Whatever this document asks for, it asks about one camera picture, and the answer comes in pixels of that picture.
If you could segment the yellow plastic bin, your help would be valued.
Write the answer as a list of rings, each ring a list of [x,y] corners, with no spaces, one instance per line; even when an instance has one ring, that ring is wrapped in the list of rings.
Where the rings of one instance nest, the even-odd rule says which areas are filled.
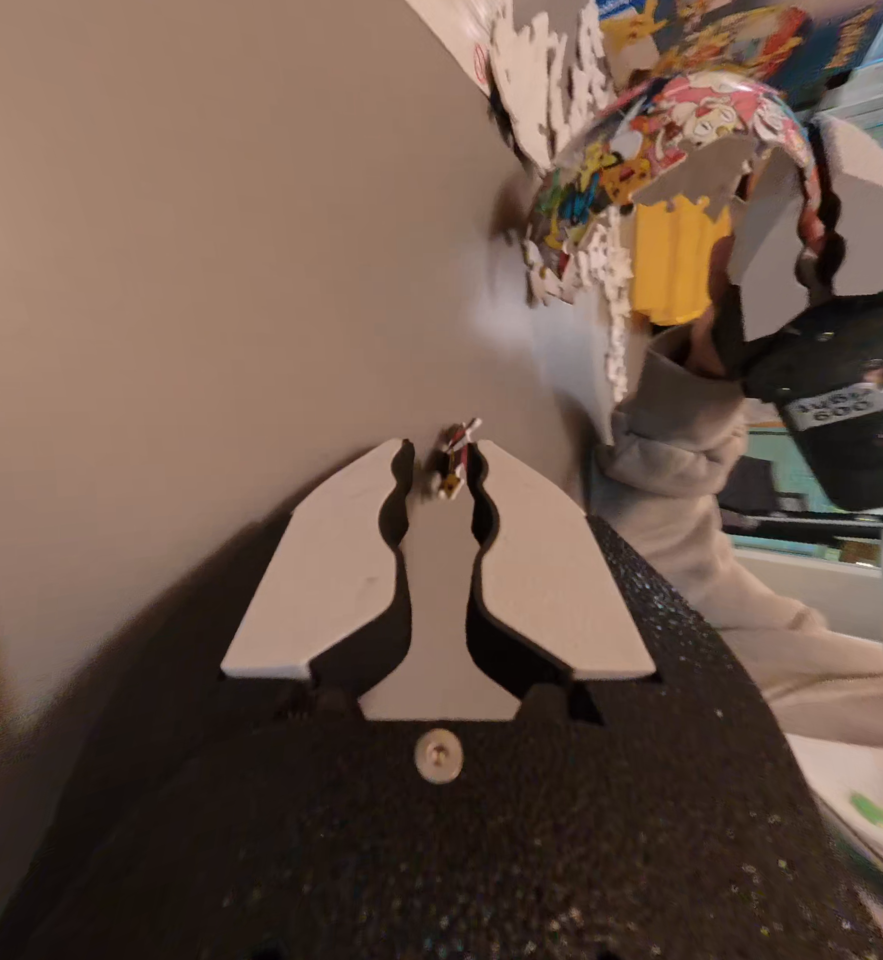
[[[707,197],[634,208],[631,305],[656,327],[685,325],[709,308],[712,251],[732,232],[731,210],[709,213]]]

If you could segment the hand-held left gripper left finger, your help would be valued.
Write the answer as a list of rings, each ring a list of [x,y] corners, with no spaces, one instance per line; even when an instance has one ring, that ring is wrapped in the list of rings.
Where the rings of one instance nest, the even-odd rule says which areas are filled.
[[[390,438],[291,512],[220,663],[239,680],[368,692],[405,658],[412,609],[400,545],[415,449]]]

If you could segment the partly built colourful puzzle ball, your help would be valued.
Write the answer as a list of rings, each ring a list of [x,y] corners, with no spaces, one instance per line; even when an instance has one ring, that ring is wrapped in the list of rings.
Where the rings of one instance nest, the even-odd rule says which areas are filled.
[[[635,207],[708,198],[708,213],[729,207],[731,234],[736,205],[747,204],[771,151],[784,149],[800,171],[805,208],[799,236],[817,251],[825,229],[819,218],[822,190],[811,141],[778,92],[764,82],[724,69],[649,78],[602,109],[579,147],[599,143],[603,203],[626,216],[625,236],[633,269]]]

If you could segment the person's right hand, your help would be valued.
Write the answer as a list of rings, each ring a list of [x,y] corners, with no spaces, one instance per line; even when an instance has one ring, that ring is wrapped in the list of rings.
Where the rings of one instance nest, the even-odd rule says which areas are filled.
[[[715,305],[708,306],[698,318],[688,323],[688,349],[684,369],[694,377],[733,382],[734,378],[722,362],[714,342]]]

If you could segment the pile of white-backed puzzle pieces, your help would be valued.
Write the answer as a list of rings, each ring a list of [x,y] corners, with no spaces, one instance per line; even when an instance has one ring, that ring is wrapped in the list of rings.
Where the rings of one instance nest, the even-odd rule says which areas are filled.
[[[532,305],[576,302],[592,292],[604,332],[603,377],[610,400],[629,391],[628,342],[633,269],[626,216],[603,204],[599,143],[577,144],[602,109],[614,103],[604,69],[598,9],[579,12],[575,61],[567,65],[568,37],[548,13],[518,27],[513,2],[500,2],[488,44],[493,112],[507,123],[507,142],[525,171],[541,182],[520,233],[520,250]]]

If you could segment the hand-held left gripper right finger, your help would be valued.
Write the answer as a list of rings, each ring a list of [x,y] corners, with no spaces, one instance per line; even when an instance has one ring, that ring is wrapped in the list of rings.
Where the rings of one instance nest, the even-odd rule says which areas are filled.
[[[467,480],[478,550],[466,640],[483,674],[517,700],[540,685],[653,678],[585,510],[490,439],[470,445]]]

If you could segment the blue puzzle box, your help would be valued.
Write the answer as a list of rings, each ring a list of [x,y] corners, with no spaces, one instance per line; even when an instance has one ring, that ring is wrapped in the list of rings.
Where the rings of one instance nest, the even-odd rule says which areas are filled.
[[[596,2],[610,69],[728,69],[783,91],[859,66],[883,1]]]

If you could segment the person's right forearm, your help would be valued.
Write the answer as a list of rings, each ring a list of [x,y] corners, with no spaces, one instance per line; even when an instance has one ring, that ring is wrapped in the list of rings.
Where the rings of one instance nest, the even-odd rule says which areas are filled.
[[[590,503],[723,638],[785,733],[883,749],[883,646],[833,631],[740,564],[717,496],[746,450],[736,380],[684,368],[688,325],[649,347],[612,414]]]

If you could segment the small cluster of colourful puzzle pieces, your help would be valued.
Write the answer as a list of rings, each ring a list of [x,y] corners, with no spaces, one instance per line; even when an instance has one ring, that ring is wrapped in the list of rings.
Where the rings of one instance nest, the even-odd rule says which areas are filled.
[[[451,501],[459,496],[468,480],[471,448],[481,426],[483,419],[473,416],[440,431],[429,464],[429,491],[433,498]]]

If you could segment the white paper with green print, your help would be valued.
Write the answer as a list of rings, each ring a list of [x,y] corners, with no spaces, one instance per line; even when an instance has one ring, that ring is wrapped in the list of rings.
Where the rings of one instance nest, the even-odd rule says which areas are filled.
[[[864,903],[883,929],[883,749],[788,735]]]

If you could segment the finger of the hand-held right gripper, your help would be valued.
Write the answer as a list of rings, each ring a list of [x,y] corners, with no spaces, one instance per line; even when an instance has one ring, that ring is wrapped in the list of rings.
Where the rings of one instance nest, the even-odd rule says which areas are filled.
[[[841,298],[883,294],[883,148],[850,121],[811,121],[825,230],[819,266]]]
[[[810,306],[810,290],[798,276],[806,199],[798,165],[773,148],[736,224],[726,266],[747,343],[778,333]]]

